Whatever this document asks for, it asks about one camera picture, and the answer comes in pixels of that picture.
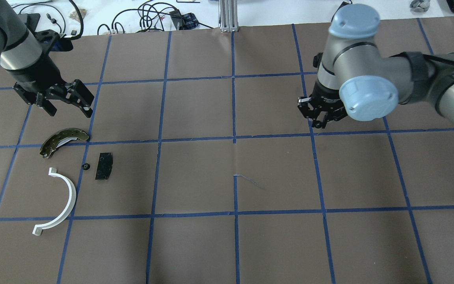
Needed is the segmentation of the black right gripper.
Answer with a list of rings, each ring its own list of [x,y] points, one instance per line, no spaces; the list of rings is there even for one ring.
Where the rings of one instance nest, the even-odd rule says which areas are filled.
[[[329,121],[340,121],[348,116],[339,90],[330,89],[319,81],[315,81],[310,96],[298,98],[298,110],[317,129],[326,128]]]

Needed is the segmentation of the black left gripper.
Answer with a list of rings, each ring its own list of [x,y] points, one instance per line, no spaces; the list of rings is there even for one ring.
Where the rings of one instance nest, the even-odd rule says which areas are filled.
[[[15,83],[14,91],[25,103],[38,106],[51,117],[54,117],[57,112],[57,108],[51,103],[52,100],[59,100],[79,108],[86,118],[91,118],[93,115],[92,105],[95,97],[79,79],[72,83],[52,85],[40,92],[24,90],[22,86]]]

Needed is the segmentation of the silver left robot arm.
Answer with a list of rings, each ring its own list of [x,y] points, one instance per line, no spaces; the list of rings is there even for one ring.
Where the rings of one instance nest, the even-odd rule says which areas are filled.
[[[70,3],[78,15],[80,30],[65,37],[53,30],[31,31],[13,8],[0,0],[0,68],[15,79],[13,90],[26,104],[36,105],[54,116],[57,109],[52,101],[59,100],[79,108],[90,118],[94,95],[79,79],[66,82],[49,56],[51,51],[71,51],[72,42],[83,35],[80,9],[74,1]]]

